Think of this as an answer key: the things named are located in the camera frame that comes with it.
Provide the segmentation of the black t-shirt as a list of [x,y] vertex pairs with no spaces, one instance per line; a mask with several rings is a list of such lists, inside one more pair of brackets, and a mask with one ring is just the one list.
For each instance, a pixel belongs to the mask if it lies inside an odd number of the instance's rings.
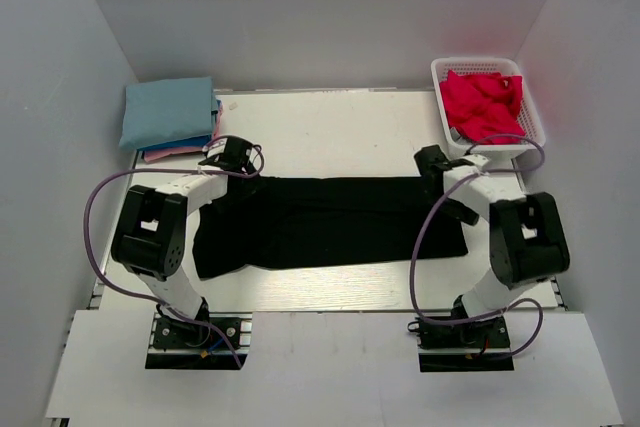
[[[229,180],[201,208],[192,253],[202,280],[247,265],[271,270],[407,261],[432,202],[418,177]],[[459,221],[437,214],[418,257],[466,255]]]

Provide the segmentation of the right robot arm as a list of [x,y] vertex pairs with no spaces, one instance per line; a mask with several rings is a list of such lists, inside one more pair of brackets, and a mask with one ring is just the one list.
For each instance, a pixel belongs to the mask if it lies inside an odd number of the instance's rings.
[[[568,270],[570,254],[554,197],[546,192],[529,194],[499,176],[516,169],[496,167],[488,157],[468,150],[448,158],[431,145],[414,155],[427,192],[437,196],[427,214],[412,251],[409,292],[412,306],[428,325],[451,327],[453,337],[472,346],[488,332],[488,319],[514,308],[518,298],[539,283]],[[459,296],[448,318],[432,318],[418,307],[415,292],[416,261],[422,240],[439,211],[475,225],[489,227],[490,268],[467,292]]]

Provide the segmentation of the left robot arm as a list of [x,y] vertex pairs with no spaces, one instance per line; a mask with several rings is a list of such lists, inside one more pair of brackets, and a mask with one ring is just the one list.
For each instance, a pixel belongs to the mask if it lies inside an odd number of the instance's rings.
[[182,266],[191,214],[230,198],[229,180],[251,183],[264,167],[262,148],[236,136],[204,147],[192,169],[167,169],[174,178],[158,186],[133,185],[126,194],[111,245],[111,257],[150,290],[160,312],[178,321],[177,334],[199,346],[211,334],[208,304]]

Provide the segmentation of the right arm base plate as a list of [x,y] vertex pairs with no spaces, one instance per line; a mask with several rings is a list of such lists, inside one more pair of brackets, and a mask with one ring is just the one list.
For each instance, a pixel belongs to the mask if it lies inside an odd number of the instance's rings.
[[456,326],[407,324],[417,337],[421,373],[513,371],[511,342],[503,317]]

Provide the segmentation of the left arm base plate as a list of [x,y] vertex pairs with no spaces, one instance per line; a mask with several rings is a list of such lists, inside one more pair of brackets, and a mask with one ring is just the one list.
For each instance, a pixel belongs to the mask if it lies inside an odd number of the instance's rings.
[[249,354],[252,333],[249,313],[219,313],[210,322],[226,336],[239,363],[215,330],[183,323],[156,313],[146,355],[147,370],[237,371]]

